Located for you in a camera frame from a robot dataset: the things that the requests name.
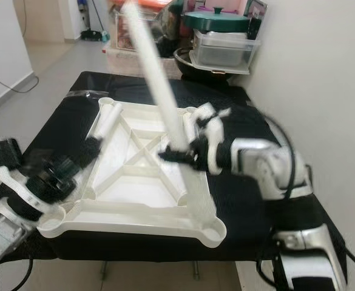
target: white stick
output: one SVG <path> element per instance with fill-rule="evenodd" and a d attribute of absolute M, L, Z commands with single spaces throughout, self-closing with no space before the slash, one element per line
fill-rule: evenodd
<path fill-rule="evenodd" d="M 100 116 L 94 135 L 97 138 L 105 138 L 114 127 L 114 124 L 122 111 L 122 105 L 119 103 L 115 103 L 114 106 L 105 104 L 100 108 L 100 110 L 101 113 L 103 113 L 103 116 Z"/>
<path fill-rule="evenodd" d="M 122 8 L 126 15 L 129 32 L 138 51 L 138 57 L 145 72 L 147 85 L 168 130 L 171 147 L 175 150 L 188 150 L 188 142 L 181 124 L 178 122 L 177 103 L 158 57 L 157 48 L 150 36 L 149 27 L 140 19 L 137 4 L 129 0 Z"/>

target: black tablecloth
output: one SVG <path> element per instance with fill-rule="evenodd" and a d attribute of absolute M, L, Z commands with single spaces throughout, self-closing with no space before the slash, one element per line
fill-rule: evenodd
<path fill-rule="evenodd" d="M 276 142 L 260 113 L 247 105 L 249 98 L 242 88 L 209 88 L 177 80 L 171 80 L 171 86 L 179 107 L 197 107 L 206 102 L 211 102 L 216 109 L 231 107 L 230 117 L 223 120 L 228 138 L 265 138 Z M 142 78 L 82 72 L 71 88 L 71 91 L 77 90 L 103 91 L 117 101 L 153 104 Z M 49 149 L 58 155 L 71 153 L 85 138 L 97 113 L 95 94 L 66 97 L 24 156 L 27 157 L 33 149 Z M 171 236 L 69 231 L 57 238 L 45 239 L 35 232 L 5 260 L 28 257 L 105 261 L 255 260 L 271 225 L 265 216 L 256 182 L 223 171 L 219 176 L 208 176 L 208 184 L 217 206 L 217 216 L 227 227 L 227 236 L 217 248 L 209 249 L 193 238 Z M 14 192 L 1 185 L 0 198 L 10 195 Z M 331 229 L 342 266 L 346 268 L 341 247 L 343 239 L 323 208 L 321 211 Z"/>

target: table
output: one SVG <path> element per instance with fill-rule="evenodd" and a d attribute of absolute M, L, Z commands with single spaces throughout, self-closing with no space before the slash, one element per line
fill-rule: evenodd
<path fill-rule="evenodd" d="M 256 108 L 251 106 L 246 92 L 226 85 L 210 88 L 187 81 L 171 80 L 179 107 L 197 107 L 206 102 L 216 109 L 231 107 L 230 117 L 223 120 L 228 138 L 264 138 L 277 142 L 269 126 Z M 72 96 L 64 98 L 45 126 L 24 152 L 49 149 L 66 155 L 78 147 L 98 113 L 98 95 L 90 91 L 85 97 L 80 90 L 106 92 L 114 100 L 154 104 L 142 78 L 104 73 L 82 72 L 72 88 Z M 194 238 L 68 231 L 53 239 L 43 238 L 35 231 L 16 251 L 3 261 L 18 259 L 89 259 L 100 261 L 254 261 L 271 222 L 265 216 L 257 183 L 251 178 L 232 176 L 223 171 L 208 176 L 209 189 L 217 206 L 217 216 L 224 222 L 228 234 L 214 249 L 203 246 Z M 0 198 L 15 193 L 0 186 Z M 320 205 L 339 261 L 347 275 L 344 241 L 335 225 Z M 266 258 L 275 251 L 268 247 Z"/>

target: white plastic tray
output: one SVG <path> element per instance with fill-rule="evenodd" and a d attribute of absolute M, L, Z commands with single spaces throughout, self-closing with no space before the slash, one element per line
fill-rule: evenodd
<path fill-rule="evenodd" d="M 67 230 L 187 236 L 217 247 L 226 236 L 225 225 L 216 216 L 206 225 L 195 219 L 197 213 L 190 212 L 195 207 L 187 207 L 195 199 L 188 197 L 181 177 L 184 168 L 157 155 L 169 143 L 158 107 L 113 105 L 118 103 L 121 115 L 92 171 L 85 171 L 88 177 L 77 200 L 43 216 L 39 232 L 47 238 Z M 181 126 L 182 116 L 192 109 L 178 109 Z M 205 173 L 195 172 L 191 179 L 198 192 L 210 197 Z"/>

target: green pot lid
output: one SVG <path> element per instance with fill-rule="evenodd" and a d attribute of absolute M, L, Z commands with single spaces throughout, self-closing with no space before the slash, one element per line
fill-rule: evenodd
<path fill-rule="evenodd" d="M 215 12 L 187 12 L 184 24 L 190 28 L 208 32 L 248 32 L 249 19 L 242 15 L 222 13 L 221 7 L 214 7 Z"/>

